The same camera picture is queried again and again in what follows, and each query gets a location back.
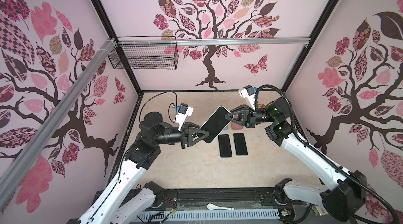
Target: black frame edge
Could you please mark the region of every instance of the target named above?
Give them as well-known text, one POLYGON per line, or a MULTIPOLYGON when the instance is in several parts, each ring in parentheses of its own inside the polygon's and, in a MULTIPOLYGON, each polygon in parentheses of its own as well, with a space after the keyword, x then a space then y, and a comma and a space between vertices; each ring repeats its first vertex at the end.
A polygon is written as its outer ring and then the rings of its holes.
MULTIPOLYGON (((116 41, 116 43, 118 43, 118 42, 119 42, 119 39, 118 39, 118 37, 116 36, 116 33, 115 33, 115 31, 114 31, 114 29, 113 29, 113 27, 112 27, 112 23, 110 22, 110 20, 109 20, 109 18, 108 18, 108 15, 106 15, 106 11, 105 11, 105 9, 103 8, 103 5, 102 5, 102 3, 101 3, 101 0, 91 0, 91 2, 92 2, 92 4, 93 4, 95 10, 97 11, 97 14, 98 14, 98 16, 99 16, 99 19, 101 20, 101 22, 102 22, 102 24, 103 24, 103 27, 104 27, 105 30, 106 30, 106 33, 108 34, 109 37, 114 38, 115 41, 116 41)), ((128 77, 129 77, 129 79, 130 79, 130 81, 131 81, 131 83, 132 83, 134 89, 136 90, 137 95, 140 96, 140 94, 141 94, 140 85, 139 85, 139 83, 137 82, 137 79, 136 79, 136 77, 134 76, 134 73, 133 73, 132 69, 127 67, 129 64, 128 64, 128 62, 127 62, 127 59, 126 59, 126 56, 124 55, 123 50, 122 50, 119 46, 117 46, 117 47, 116 47, 116 51, 117 51, 117 53, 120 55, 120 60, 122 61, 123 65, 124 65, 124 68, 125 68, 125 70, 126 70, 126 72, 127 72, 127 75, 128 75, 128 77)))
POLYGON ((296 60, 292 70, 290 71, 289 75, 287 76, 287 79, 284 82, 284 85, 282 87, 282 91, 286 92, 287 89, 290 87, 292 81, 294 80, 295 76, 298 73, 298 70, 300 69, 301 65, 303 64, 306 56, 309 54, 313 44, 315 43, 316 39, 318 38, 320 32, 322 31, 323 27, 325 26, 327 20, 329 19, 329 16, 331 15, 332 11, 334 10, 335 6, 339 0, 329 0, 328 3, 326 4, 325 9, 323 10, 322 14, 320 15, 320 18, 318 22, 316 23, 314 30, 312 31, 310 35, 310 42, 307 47, 304 47, 303 50, 301 51, 300 55, 298 56, 298 59, 296 60))

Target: aluminum rail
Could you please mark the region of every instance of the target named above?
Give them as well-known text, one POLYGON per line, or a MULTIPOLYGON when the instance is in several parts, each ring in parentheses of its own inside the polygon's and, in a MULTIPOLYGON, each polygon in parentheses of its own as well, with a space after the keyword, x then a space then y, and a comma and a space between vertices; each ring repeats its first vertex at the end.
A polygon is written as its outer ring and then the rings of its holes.
POLYGON ((78 77, 73 86, 68 90, 62 100, 49 115, 46 121, 39 127, 37 133, 24 146, 23 151, 11 164, 0 179, 0 208, 8 201, 21 180, 27 174, 32 165, 36 162, 39 154, 49 141, 55 130, 66 117, 68 111, 74 102, 83 92, 85 86, 91 80, 103 60, 109 55, 109 52, 115 48, 114 39, 108 39, 88 63, 87 68, 78 77))
MULTIPOLYGON (((262 45, 262 44, 308 44, 309 37, 244 38, 244 39, 177 39, 178 46, 192 45, 262 45)), ((166 44, 174 40, 119 40, 118 44, 166 44)))

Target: phone screen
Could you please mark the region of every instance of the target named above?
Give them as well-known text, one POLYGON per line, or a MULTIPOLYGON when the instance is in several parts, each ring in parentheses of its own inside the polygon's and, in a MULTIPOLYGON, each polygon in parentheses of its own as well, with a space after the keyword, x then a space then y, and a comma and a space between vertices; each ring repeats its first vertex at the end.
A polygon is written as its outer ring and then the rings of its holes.
POLYGON ((209 136, 204 139, 206 143, 211 143, 213 139, 219 135, 219 133, 229 124, 229 121, 225 119, 225 115, 229 113, 229 110, 223 106, 219 106, 218 109, 210 116, 210 118, 204 122, 200 127, 201 130, 210 132, 209 136))
POLYGON ((243 133, 234 133, 234 144, 237 156, 248 155, 248 149, 246 148, 245 136, 243 133))
POLYGON ((220 157, 232 157, 229 135, 219 135, 220 157))

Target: butterfly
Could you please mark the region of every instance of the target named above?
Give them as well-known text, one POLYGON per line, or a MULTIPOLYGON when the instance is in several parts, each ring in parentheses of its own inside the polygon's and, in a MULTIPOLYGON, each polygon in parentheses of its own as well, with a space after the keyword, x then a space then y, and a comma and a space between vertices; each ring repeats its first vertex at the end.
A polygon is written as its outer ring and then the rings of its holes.
POLYGON ((267 64, 265 63, 267 61, 267 54, 265 56, 263 56, 257 65, 255 64, 246 64, 244 65, 244 67, 246 67, 246 69, 250 70, 252 74, 256 75, 256 73, 259 70, 266 70, 267 64))
POLYGON ((126 88, 124 87, 123 84, 120 83, 120 81, 116 77, 115 77, 115 83, 116 83, 116 87, 118 88, 118 93, 116 94, 115 98, 113 99, 113 104, 125 101, 123 93, 126 90, 126 88))

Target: black cable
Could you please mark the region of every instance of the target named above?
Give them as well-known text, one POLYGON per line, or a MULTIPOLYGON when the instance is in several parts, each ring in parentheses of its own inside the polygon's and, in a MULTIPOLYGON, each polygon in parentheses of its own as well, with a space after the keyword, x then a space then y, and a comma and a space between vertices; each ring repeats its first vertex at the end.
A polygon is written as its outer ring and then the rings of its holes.
POLYGON ((166 92, 162 92, 162 93, 159 93, 158 95, 156 95, 156 96, 153 96, 153 97, 151 97, 150 99, 148 99, 148 101, 146 101, 145 103, 144 103, 144 105, 141 107, 141 110, 140 110, 140 113, 139 113, 139 121, 141 122, 141 112, 143 111, 143 108, 144 108, 144 106, 150 101, 150 100, 152 100, 152 99, 154 99, 155 97, 157 97, 157 96, 160 96, 160 95, 162 95, 162 94, 165 94, 165 93, 174 93, 175 94, 175 96, 176 96, 176 101, 175 101, 175 115, 177 115, 178 114, 178 112, 177 112, 177 110, 176 110, 176 108, 178 107, 178 95, 174 92, 174 91, 166 91, 166 92))
POLYGON ((306 217, 308 217, 309 212, 311 211, 311 209, 312 209, 312 204, 309 204, 308 209, 306 209, 306 212, 304 213, 304 215, 301 218, 299 218, 298 220, 293 220, 293 221, 283 221, 283 220, 281 220, 281 222, 284 223, 284 224, 298 224, 298 223, 301 223, 306 219, 306 217))
MULTIPOLYGON (((275 90, 279 95, 286 101, 288 109, 290 110, 290 121, 291 121, 291 130, 293 131, 293 134, 295 137, 304 144, 304 146, 308 147, 311 151, 315 152, 317 155, 319 155, 323 160, 325 160, 332 168, 334 168, 336 171, 340 172, 342 175, 344 175, 346 178, 350 179, 352 182, 354 182, 356 185, 364 189, 365 191, 369 192, 372 196, 374 196, 377 200, 379 200, 389 211, 390 214, 393 217, 393 220, 390 224, 399 224, 399 216, 397 215, 395 209, 386 201, 384 200, 379 194, 377 194, 375 191, 371 190, 368 188, 366 185, 363 185, 359 180, 357 180, 355 177, 351 176, 350 174, 346 173, 345 171, 342 170, 342 167, 338 167, 335 163, 333 163, 326 155, 324 155, 322 152, 320 152, 318 149, 316 149, 314 146, 310 145, 308 141, 304 141, 298 134, 297 130, 295 129, 295 118, 294 118, 294 110, 292 108, 291 102, 288 100, 287 96, 277 87, 273 85, 262 85, 260 86, 257 91, 255 92, 255 106, 258 104, 258 95, 259 91, 262 90, 263 88, 271 88, 275 90)), ((381 224, 380 222, 375 222, 371 220, 367 220, 363 217, 353 215, 353 217, 357 220, 363 221, 368 224, 381 224)))

